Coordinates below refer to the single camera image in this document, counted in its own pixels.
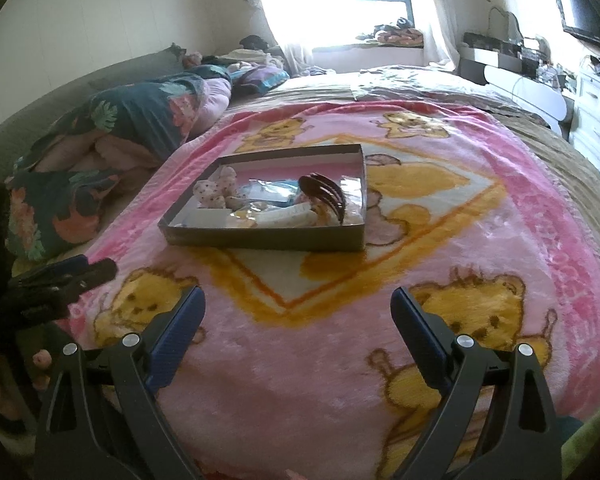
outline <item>coral flower print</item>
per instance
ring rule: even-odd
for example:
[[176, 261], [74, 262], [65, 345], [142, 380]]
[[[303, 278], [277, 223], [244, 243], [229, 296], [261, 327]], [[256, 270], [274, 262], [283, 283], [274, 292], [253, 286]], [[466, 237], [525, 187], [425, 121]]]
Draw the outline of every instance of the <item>coral flower print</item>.
[[11, 214], [9, 216], [9, 231], [19, 238], [27, 257], [30, 260], [42, 258], [42, 241], [38, 225], [34, 222], [34, 209], [24, 202], [25, 189], [11, 191]]
[[173, 113], [173, 125], [180, 129], [184, 142], [189, 137], [198, 116], [198, 100], [195, 95], [184, 93], [169, 98], [169, 108]]

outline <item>sheer curtain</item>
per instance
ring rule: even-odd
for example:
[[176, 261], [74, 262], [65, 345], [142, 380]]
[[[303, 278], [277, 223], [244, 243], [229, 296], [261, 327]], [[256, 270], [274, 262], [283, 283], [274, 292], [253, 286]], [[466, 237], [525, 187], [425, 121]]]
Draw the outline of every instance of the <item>sheer curtain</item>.
[[[269, 27], [295, 73], [312, 64], [314, 47], [352, 43], [357, 34], [370, 32], [374, 25], [384, 22], [379, 18], [382, 13], [377, 12], [382, 2], [260, 1]], [[453, 70], [459, 59], [453, 5], [446, 0], [411, 0], [411, 3], [416, 28], [424, 34], [425, 63]]]

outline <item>cardboard box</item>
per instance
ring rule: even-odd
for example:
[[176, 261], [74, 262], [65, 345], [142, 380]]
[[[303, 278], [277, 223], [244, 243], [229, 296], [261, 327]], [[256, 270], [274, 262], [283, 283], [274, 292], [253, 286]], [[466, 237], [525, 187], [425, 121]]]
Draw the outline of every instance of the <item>cardboard box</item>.
[[[223, 166], [237, 172], [238, 186], [249, 179], [297, 179], [311, 172], [339, 182], [341, 176], [360, 179], [363, 222], [354, 225], [298, 228], [226, 228], [228, 209], [205, 209], [203, 226], [179, 226], [200, 205], [192, 189], [199, 180], [219, 173]], [[187, 188], [158, 222], [172, 245], [231, 247], [293, 251], [361, 251], [365, 246], [366, 169], [359, 144], [334, 144], [241, 153], [218, 158]]]

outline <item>yellow bear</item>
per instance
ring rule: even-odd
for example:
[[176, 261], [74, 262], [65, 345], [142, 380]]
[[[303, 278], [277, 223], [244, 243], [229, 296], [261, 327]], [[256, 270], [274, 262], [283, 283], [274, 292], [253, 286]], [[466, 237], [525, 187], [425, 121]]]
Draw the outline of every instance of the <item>yellow bear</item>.
[[256, 134], [245, 137], [235, 153], [287, 148], [293, 144], [296, 136], [308, 128], [308, 126], [301, 128], [303, 123], [304, 119], [300, 118], [271, 123], [261, 128]]
[[[525, 284], [516, 276], [503, 274], [487, 280], [470, 272], [466, 278], [460, 278], [456, 269], [455, 279], [448, 285], [423, 283], [411, 287], [410, 292], [426, 312], [442, 317], [453, 332], [469, 334], [486, 348], [510, 351], [526, 342], [543, 367], [551, 360], [551, 336], [557, 314], [553, 309], [547, 312], [540, 334], [520, 335]], [[425, 384], [415, 364], [394, 367], [384, 349], [373, 350], [366, 361], [382, 374], [387, 402], [402, 413], [386, 437], [376, 473], [378, 480], [387, 480], [416, 444], [440, 402], [440, 394]], [[481, 397], [489, 394], [483, 391]], [[475, 447], [486, 413], [476, 415], [477, 420], [470, 426], [474, 431], [469, 432], [457, 456], [470, 453]]]
[[[156, 269], [137, 269], [122, 283], [120, 291], [107, 310], [101, 311], [93, 322], [96, 344], [108, 346], [128, 332], [142, 332], [157, 314], [170, 311], [182, 291], [198, 284], [194, 277], [175, 278]], [[205, 337], [200, 327], [193, 342]]]
[[449, 132], [446, 124], [439, 119], [415, 114], [413, 112], [389, 112], [383, 115], [388, 121], [374, 121], [381, 128], [386, 128], [387, 139], [405, 139], [408, 137], [432, 137], [446, 139]]

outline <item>wall-mounted television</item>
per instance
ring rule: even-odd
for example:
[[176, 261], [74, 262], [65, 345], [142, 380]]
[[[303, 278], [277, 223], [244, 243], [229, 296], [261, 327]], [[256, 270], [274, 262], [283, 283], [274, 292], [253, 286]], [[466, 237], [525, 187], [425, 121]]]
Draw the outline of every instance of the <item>wall-mounted television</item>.
[[592, 0], [557, 0], [562, 28], [572, 36], [600, 46], [600, 10]]

